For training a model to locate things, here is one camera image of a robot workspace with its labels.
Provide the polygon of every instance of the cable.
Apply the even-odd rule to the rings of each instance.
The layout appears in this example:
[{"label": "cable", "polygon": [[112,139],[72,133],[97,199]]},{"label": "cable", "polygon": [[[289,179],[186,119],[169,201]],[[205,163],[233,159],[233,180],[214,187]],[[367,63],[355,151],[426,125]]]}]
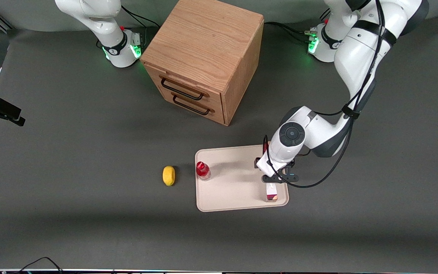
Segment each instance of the cable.
[{"label": "cable", "polygon": [[[384,12],[383,12],[383,8],[381,7],[381,3],[379,2],[379,0],[376,0],[376,8],[378,11],[378,19],[379,19],[379,24],[381,26],[382,29],[384,29],[384,25],[385,25],[385,21],[384,21]],[[359,104],[359,100],[360,100],[360,96],[361,93],[363,92],[363,89],[366,87],[367,82],[370,80],[371,75],[372,75],[372,71],[373,68],[375,66],[376,63],[376,57],[379,54],[379,51],[381,50],[381,45],[382,45],[383,39],[381,36],[378,35],[378,41],[377,41],[377,45],[376,45],[376,50],[373,56],[373,59],[371,61],[371,65],[370,65],[370,69],[368,70],[368,72],[366,73],[366,77],[365,80],[363,81],[363,84],[361,85],[360,90],[353,96],[353,98],[351,98],[351,100],[349,100],[349,102],[347,103],[350,104],[354,99],[356,99],[356,102],[354,104],[354,108],[353,111],[356,111],[358,108],[358,104]],[[330,114],[321,114],[316,112],[317,114],[320,115],[328,115],[330,116]],[[339,154],[339,157],[337,158],[336,162],[334,163],[334,165],[332,166],[332,168],[329,170],[329,172],[322,178],[320,179],[320,181],[316,182],[315,184],[311,184],[311,185],[306,185],[306,186],[301,186],[301,185],[296,185],[293,184],[291,182],[288,182],[287,180],[285,180],[285,178],[282,177],[282,175],[280,175],[280,173],[278,173],[275,168],[273,167],[273,164],[271,163],[271,159],[270,159],[270,149],[266,149],[266,155],[268,156],[268,165],[271,167],[271,169],[275,172],[275,174],[278,176],[278,178],[280,178],[281,180],[283,180],[283,182],[285,182],[287,185],[290,185],[292,187],[296,187],[296,188],[311,188],[314,186],[317,186],[319,184],[321,184],[322,182],[324,182],[331,174],[332,172],[336,169],[337,165],[339,164],[339,162],[341,161],[342,157],[344,156],[344,153],[346,152],[346,149],[348,148],[349,145],[349,141],[351,140],[351,134],[352,134],[352,127],[354,125],[354,119],[353,118],[349,118],[349,125],[348,125],[348,133],[345,137],[345,145],[344,148],[341,151],[341,154]],[[263,138],[263,145],[265,144],[265,142],[268,142],[268,136],[265,135],[265,137]]]},{"label": "cable", "polygon": [[34,261],[34,262],[31,262],[31,263],[25,265],[25,266],[24,266],[22,269],[20,269],[17,273],[22,272],[22,271],[25,270],[27,267],[29,267],[29,266],[31,266],[32,264],[38,262],[39,260],[43,260],[43,259],[47,259],[47,260],[49,260],[52,264],[54,264],[54,266],[57,268],[57,270],[59,271],[60,274],[63,273],[63,269],[61,269],[61,267],[59,267],[59,266],[58,266],[54,261],[52,261],[52,259],[50,259],[49,257],[42,257],[42,258],[40,258],[40,259],[38,259],[38,260],[36,260],[36,261]]},{"label": "cable", "polygon": [[278,23],[278,22],[266,22],[265,24],[275,25],[275,26],[281,27],[284,31],[287,32],[288,35],[290,35],[293,39],[295,39],[295,40],[297,40],[299,42],[307,42],[308,41],[307,39],[300,39],[300,38],[294,36],[293,33],[303,34],[303,32],[301,32],[299,30],[296,30],[294,28],[291,28],[291,27],[289,27],[289,26],[287,26],[285,24]]},{"label": "cable", "polygon": [[121,5],[121,8],[122,9],[124,9],[128,14],[130,14],[130,15],[134,15],[134,16],[137,16],[137,17],[139,17],[139,18],[141,18],[141,19],[144,19],[144,20],[146,20],[146,21],[150,21],[150,22],[152,22],[153,24],[155,24],[158,28],[160,28],[161,26],[157,23],[157,22],[155,22],[155,21],[152,21],[152,20],[150,20],[150,19],[148,19],[148,18],[145,18],[145,17],[143,17],[143,16],[139,16],[138,14],[135,14],[135,13],[132,13],[131,11],[129,11],[129,10],[127,10],[125,7],[123,7],[123,5]]},{"label": "cable", "polygon": [[325,16],[329,15],[330,12],[330,8],[328,8],[327,10],[325,10],[325,12],[319,17],[320,21],[323,21],[325,18]]},{"label": "cable", "polygon": [[285,25],[285,24],[282,24],[282,23],[278,23],[278,22],[266,22],[265,23],[266,25],[275,25],[275,26],[279,26],[279,27],[282,27],[282,28],[285,28],[285,29],[287,29],[287,30],[289,30],[289,31],[291,31],[291,32],[294,32],[294,33],[299,33],[299,34],[303,34],[304,32],[303,31],[299,31],[299,30],[296,30],[296,29],[294,29],[294,28],[292,28],[292,27],[290,27],[290,26],[287,26],[287,25]]},{"label": "cable", "polygon": [[322,116],[336,116],[337,114],[341,114],[342,113],[342,110],[340,110],[340,111],[337,111],[336,113],[322,113],[322,112],[317,112],[317,111],[314,111],[316,114],[318,114],[318,115],[322,115]]},{"label": "cable", "polygon": [[[381,28],[384,28],[384,12],[383,12],[383,8],[381,7],[381,4],[379,3],[379,0],[376,0],[376,7],[378,10],[379,24],[381,25]],[[354,109],[353,109],[354,111],[356,111],[356,109],[357,109],[358,102],[359,102],[361,93],[363,92],[363,89],[365,88],[365,86],[367,85],[368,81],[371,78],[372,70],[373,70],[375,63],[376,63],[376,57],[378,57],[379,51],[381,50],[382,42],[383,42],[383,39],[380,36],[378,36],[378,42],[376,45],[376,50],[375,50],[373,59],[371,61],[370,69],[368,70],[368,73],[366,74],[366,77],[365,77],[363,84],[361,85],[361,88],[359,89],[359,91],[347,103],[347,104],[351,104],[351,102],[354,99],[356,99],[356,103],[354,104]]]},{"label": "cable", "polygon": [[123,6],[121,6],[121,7],[129,14],[129,16],[131,16],[133,19],[138,21],[138,23],[141,24],[141,26],[143,26],[143,28],[146,28],[144,23],[142,23],[141,21],[139,21],[139,19],[137,19],[136,17],[133,16],[132,12],[130,12],[129,10],[125,9],[125,7],[123,7]]},{"label": "cable", "polygon": [[143,47],[146,47],[147,43],[148,43],[148,28],[144,28],[144,43],[143,43]]},{"label": "cable", "polygon": [[297,156],[295,157],[303,157],[303,156],[307,156],[310,154],[311,149],[309,149],[309,151],[306,154],[297,154]]}]

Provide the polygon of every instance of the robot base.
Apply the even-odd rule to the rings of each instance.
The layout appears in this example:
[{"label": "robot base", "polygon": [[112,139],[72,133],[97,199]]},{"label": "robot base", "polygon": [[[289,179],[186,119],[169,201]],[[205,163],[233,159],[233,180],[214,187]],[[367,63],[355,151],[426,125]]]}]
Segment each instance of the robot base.
[{"label": "robot base", "polygon": [[111,55],[104,50],[106,58],[118,68],[129,67],[141,57],[141,38],[139,33],[123,31],[127,35],[127,43],[118,55]]},{"label": "robot base", "polygon": [[325,26],[325,23],[321,23],[318,26],[312,27],[310,30],[318,33],[318,40],[316,45],[313,48],[309,48],[309,54],[312,54],[316,59],[325,63],[334,62],[334,55],[336,53],[336,49],[331,49],[329,44],[327,44],[320,35],[322,28]]}]

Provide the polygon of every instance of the green led light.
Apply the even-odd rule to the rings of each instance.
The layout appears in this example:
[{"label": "green led light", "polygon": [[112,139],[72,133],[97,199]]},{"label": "green led light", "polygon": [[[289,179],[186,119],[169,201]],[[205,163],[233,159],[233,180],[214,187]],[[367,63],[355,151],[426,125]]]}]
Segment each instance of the green led light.
[{"label": "green led light", "polygon": [[132,50],[134,57],[139,58],[141,56],[141,47],[129,45],[129,48]]},{"label": "green led light", "polygon": [[106,54],[106,59],[110,60],[110,59],[109,59],[109,56],[108,56],[108,53],[106,52],[106,50],[104,49],[104,47],[102,47],[102,50],[103,50],[104,53]]},{"label": "green led light", "polygon": [[318,38],[315,38],[314,41],[312,41],[312,42],[309,44],[309,52],[310,52],[310,53],[314,53],[315,50],[317,49],[317,45],[318,45],[318,44],[319,44],[319,39],[318,39]]}]

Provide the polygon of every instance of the wooden cabinet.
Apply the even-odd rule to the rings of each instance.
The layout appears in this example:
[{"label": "wooden cabinet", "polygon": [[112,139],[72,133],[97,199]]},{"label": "wooden cabinet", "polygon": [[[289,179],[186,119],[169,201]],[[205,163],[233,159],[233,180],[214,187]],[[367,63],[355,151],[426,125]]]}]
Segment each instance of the wooden cabinet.
[{"label": "wooden cabinet", "polygon": [[229,125],[258,66],[261,14],[180,0],[141,56],[163,98]]}]

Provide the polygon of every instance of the gray wall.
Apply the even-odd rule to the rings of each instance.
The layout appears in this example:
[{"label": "gray wall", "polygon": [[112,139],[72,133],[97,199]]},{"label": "gray wall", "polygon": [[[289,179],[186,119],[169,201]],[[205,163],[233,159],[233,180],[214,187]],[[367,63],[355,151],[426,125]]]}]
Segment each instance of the gray wall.
[{"label": "gray wall", "polygon": [[[327,8],[323,0],[222,0],[265,16],[266,21],[299,22],[319,17]],[[438,0],[429,0],[428,17],[438,16]],[[124,7],[163,23],[177,0],[122,0]],[[63,14],[54,0],[0,0],[0,14],[16,28],[38,31],[84,30],[84,25]],[[124,11],[116,18],[123,26],[137,26]]]}]

